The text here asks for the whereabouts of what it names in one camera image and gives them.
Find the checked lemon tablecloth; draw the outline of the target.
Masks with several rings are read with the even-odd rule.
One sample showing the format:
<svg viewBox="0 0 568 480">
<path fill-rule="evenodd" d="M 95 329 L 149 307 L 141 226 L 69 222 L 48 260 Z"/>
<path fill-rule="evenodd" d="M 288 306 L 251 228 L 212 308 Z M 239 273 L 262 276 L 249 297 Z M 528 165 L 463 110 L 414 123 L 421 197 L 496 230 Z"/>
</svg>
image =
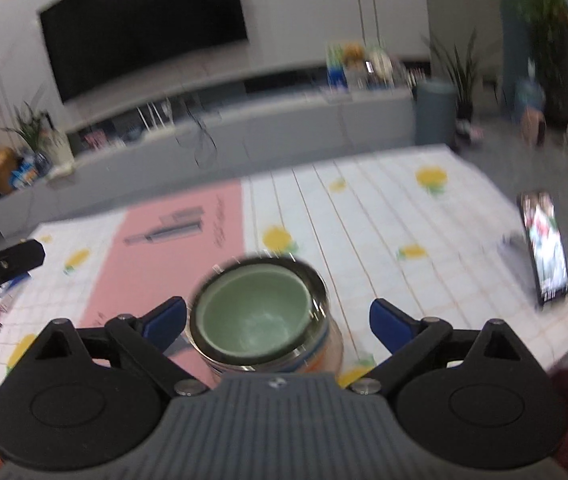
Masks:
<svg viewBox="0 0 568 480">
<path fill-rule="evenodd" d="M 387 356 L 369 330 L 377 297 L 461 328 L 504 318 L 543 367 L 568 365 L 568 299 L 538 310 L 499 254 L 502 238 L 522 228 L 516 206 L 446 148 L 342 158 L 238 181 L 243 255 L 289 252 L 321 275 L 342 334 L 343 376 Z M 50 320 L 81 326 L 130 208 L 35 230 L 46 259 L 3 318 L 0 383 Z"/>
</svg>

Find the white wifi router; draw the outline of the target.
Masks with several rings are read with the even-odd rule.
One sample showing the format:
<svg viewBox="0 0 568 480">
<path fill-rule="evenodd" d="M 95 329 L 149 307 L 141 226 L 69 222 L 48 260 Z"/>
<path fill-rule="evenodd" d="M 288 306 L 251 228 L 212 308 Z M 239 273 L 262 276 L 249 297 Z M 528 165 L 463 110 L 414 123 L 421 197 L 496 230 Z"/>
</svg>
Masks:
<svg viewBox="0 0 568 480">
<path fill-rule="evenodd" d="M 175 124 L 173 106 L 169 98 L 145 103 L 136 107 L 136 112 L 146 131 L 168 128 Z"/>
</svg>

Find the green ceramic bowl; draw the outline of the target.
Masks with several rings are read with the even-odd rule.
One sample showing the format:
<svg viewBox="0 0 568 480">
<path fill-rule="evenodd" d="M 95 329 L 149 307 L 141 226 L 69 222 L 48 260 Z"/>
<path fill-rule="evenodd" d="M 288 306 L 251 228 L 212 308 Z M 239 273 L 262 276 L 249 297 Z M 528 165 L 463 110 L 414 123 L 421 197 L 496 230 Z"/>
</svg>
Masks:
<svg viewBox="0 0 568 480">
<path fill-rule="evenodd" d="M 298 274 L 273 263 L 219 275 L 199 296 L 193 338 L 225 359 L 248 362 L 288 350 L 311 323 L 312 299 Z"/>
</svg>

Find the orange steel bowl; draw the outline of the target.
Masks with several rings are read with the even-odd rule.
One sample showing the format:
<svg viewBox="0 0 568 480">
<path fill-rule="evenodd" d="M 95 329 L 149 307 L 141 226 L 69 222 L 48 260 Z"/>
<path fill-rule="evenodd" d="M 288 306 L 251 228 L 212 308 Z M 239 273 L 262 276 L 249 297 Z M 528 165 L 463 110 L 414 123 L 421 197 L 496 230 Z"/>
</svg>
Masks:
<svg viewBox="0 0 568 480">
<path fill-rule="evenodd" d="M 334 320 L 329 321 L 325 338 L 307 361 L 305 371 L 309 373 L 339 374 L 343 359 L 343 340 L 341 331 Z"/>
</svg>

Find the smartphone on stand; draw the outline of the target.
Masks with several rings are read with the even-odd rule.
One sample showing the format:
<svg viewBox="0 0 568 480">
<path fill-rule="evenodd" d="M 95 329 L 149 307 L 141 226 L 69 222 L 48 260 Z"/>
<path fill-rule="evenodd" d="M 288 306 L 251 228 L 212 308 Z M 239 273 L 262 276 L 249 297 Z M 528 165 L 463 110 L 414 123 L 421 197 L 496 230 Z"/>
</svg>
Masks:
<svg viewBox="0 0 568 480">
<path fill-rule="evenodd" d="M 568 262 L 551 195 L 543 190 L 516 198 L 522 230 L 502 238 L 499 254 L 536 308 L 568 297 Z"/>
</svg>

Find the blue snack bag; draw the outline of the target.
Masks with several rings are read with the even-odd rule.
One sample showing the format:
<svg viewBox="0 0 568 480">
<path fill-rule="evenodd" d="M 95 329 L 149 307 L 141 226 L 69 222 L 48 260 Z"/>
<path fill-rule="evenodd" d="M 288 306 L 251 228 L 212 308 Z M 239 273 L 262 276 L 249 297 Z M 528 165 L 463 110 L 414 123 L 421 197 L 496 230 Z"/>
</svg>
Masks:
<svg viewBox="0 0 568 480">
<path fill-rule="evenodd" d="M 9 184 L 14 190 L 21 190 L 31 186 L 39 177 L 34 156 L 26 155 L 18 160 L 18 167 L 11 171 Z"/>
</svg>

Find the white potted plant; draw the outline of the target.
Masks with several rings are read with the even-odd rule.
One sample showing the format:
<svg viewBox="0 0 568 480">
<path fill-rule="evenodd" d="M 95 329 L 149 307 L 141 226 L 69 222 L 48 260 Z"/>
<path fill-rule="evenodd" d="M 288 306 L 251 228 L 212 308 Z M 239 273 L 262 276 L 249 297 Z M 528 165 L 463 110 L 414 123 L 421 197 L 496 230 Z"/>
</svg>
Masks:
<svg viewBox="0 0 568 480">
<path fill-rule="evenodd" d="M 40 107 L 45 87 L 38 88 L 32 99 L 12 109 L 12 124 L 3 128 L 16 134 L 26 146 L 24 157 L 32 162 L 40 177 L 46 177 L 54 168 L 72 165 L 74 155 L 66 133 L 60 131 L 52 115 Z"/>
</svg>

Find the pink restaurant placemat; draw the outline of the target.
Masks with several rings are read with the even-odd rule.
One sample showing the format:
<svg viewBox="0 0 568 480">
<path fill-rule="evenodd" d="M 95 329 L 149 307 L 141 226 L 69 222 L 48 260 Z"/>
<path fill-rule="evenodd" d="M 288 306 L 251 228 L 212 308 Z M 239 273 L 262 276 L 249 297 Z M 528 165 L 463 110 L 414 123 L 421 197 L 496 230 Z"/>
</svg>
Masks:
<svg viewBox="0 0 568 480">
<path fill-rule="evenodd" d="M 245 252 L 238 180 L 130 208 L 112 239 L 82 327 L 141 316 L 172 296 L 189 300 L 218 266 Z"/>
</svg>

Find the toys pile on cabinet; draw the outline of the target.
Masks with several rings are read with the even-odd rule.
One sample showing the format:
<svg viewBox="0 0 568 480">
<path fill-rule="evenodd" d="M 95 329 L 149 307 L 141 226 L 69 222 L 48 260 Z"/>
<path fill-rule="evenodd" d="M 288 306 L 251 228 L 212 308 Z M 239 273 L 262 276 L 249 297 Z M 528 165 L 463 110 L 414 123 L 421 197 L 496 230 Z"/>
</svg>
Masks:
<svg viewBox="0 0 568 480">
<path fill-rule="evenodd" d="M 378 44 L 332 42 L 326 45 L 326 78 L 334 91 L 356 92 L 405 87 L 404 64 Z"/>
</svg>

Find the black television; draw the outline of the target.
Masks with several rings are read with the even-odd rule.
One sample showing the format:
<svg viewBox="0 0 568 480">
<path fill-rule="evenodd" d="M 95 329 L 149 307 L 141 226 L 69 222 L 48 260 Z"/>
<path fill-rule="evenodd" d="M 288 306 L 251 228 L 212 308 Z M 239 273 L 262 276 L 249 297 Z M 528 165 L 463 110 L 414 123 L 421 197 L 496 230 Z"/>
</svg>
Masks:
<svg viewBox="0 0 568 480">
<path fill-rule="evenodd" d="M 248 38 L 241 0 L 58 0 L 38 14 L 60 99 Z"/>
</svg>

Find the blue steel bowl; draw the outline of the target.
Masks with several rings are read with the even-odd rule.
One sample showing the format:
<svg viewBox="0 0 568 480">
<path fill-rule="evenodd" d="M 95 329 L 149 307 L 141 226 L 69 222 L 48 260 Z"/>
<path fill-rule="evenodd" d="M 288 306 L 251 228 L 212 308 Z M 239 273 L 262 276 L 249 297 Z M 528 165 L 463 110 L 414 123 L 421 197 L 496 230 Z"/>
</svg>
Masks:
<svg viewBox="0 0 568 480">
<path fill-rule="evenodd" d="M 187 335 L 215 375 L 297 372 L 331 333 L 321 275 L 292 255 L 229 260 L 188 301 Z"/>
</svg>

